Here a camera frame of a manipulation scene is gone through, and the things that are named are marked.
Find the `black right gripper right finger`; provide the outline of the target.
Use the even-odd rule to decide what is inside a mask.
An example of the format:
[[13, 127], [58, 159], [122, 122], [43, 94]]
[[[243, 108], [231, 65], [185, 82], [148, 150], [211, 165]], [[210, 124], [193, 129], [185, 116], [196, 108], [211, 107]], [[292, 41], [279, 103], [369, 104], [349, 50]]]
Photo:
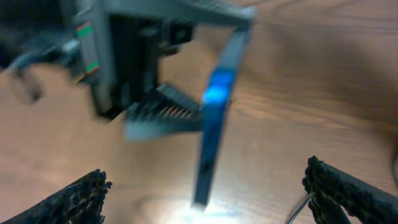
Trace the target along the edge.
[[302, 180], [317, 224], [397, 224], [397, 197], [312, 156]]

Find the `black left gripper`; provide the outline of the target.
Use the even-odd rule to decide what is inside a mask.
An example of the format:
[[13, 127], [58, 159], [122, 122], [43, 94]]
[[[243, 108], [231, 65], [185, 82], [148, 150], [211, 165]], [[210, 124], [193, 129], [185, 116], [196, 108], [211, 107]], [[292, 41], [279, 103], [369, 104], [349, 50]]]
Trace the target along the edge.
[[80, 58], [96, 114], [124, 110], [124, 137], [141, 141], [201, 131], [201, 106], [175, 86], [158, 86], [159, 59], [193, 39], [193, 24], [249, 27], [254, 7], [220, 0], [76, 1]]

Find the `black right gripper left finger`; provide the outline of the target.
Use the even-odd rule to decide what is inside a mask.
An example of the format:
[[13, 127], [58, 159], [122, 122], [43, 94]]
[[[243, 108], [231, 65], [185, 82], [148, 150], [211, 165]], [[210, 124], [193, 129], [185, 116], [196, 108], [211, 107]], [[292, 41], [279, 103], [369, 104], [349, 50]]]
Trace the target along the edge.
[[105, 196], [112, 186], [96, 169], [1, 224], [103, 224]]

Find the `blue Galaxy smartphone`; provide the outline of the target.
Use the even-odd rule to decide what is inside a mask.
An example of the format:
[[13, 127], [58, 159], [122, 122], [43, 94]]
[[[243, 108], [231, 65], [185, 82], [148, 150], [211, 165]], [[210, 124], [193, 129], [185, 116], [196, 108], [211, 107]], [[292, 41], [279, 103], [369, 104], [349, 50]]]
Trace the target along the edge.
[[218, 57], [201, 99], [202, 139], [193, 206], [208, 206], [218, 150], [238, 70], [251, 37], [250, 28], [237, 28]]

